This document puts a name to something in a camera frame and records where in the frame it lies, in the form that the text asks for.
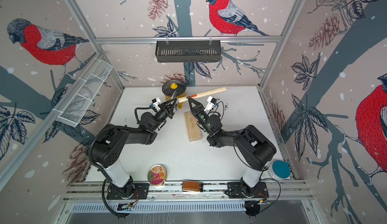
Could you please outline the wooden handled claw hammer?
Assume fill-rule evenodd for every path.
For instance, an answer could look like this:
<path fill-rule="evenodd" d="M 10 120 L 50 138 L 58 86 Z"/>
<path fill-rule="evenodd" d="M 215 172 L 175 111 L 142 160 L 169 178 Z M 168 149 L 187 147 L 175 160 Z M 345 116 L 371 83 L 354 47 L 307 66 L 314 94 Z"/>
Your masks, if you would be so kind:
<path fill-rule="evenodd" d="M 227 91 L 226 87 L 220 87 L 220 88 L 216 88 L 216 89 L 213 89 L 213 90 L 209 90 L 209 91 L 193 94 L 193 95 L 190 95 L 190 96 L 185 96 L 185 97 L 177 98 L 177 103 L 180 104 L 180 103 L 188 101 L 188 99 L 190 99 L 190 98 L 198 99 L 198 98 L 203 98 L 203 97 L 206 97 L 206 96 L 211 96 L 211 95 L 214 95 L 214 94 L 217 94 L 217 93 L 221 93 L 221 92 L 225 92 L 225 91 Z"/>

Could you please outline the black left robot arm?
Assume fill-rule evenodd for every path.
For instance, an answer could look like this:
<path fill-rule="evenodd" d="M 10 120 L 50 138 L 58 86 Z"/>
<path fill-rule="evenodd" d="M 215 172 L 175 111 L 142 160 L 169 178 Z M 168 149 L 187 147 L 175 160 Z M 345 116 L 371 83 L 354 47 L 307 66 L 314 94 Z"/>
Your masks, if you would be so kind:
<path fill-rule="evenodd" d="M 91 141 L 86 155 L 91 165 L 100 171 L 105 180 L 102 184 L 102 201 L 107 210 L 118 219 L 126 219 L 139 200 L 146 199 L 150 185 L 136 184 L 123 167 L 120 156 L 126 144 L 150 145 L 168 118 L 177 110 L 178 99 L 161 102 L 153 99 L 143 114 L 135 114 L 137 128 L 106 125 Z"/>

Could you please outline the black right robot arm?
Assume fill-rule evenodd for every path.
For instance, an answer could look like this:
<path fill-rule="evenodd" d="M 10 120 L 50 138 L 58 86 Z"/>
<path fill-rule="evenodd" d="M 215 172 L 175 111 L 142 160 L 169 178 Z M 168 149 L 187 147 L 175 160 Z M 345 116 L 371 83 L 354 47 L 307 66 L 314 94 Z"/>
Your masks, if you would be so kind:
<path fill-rule="evenodd" d="M 200 128 L 208 134 L 207 141 L 212 147 L 232 147 L 239 160 L 247 166 L 236 191 L 226 192 L 230 197 L 268 198 L 263 189 L 262 174 L 268 169 L 266 164 L 277 153 L 276 147 L 253 125 L 235 131 L 222 129 L 221 118 L 215 113 L 206 113 L 205 107 L 189 98 L 188 104 L 192 115 Z"/>

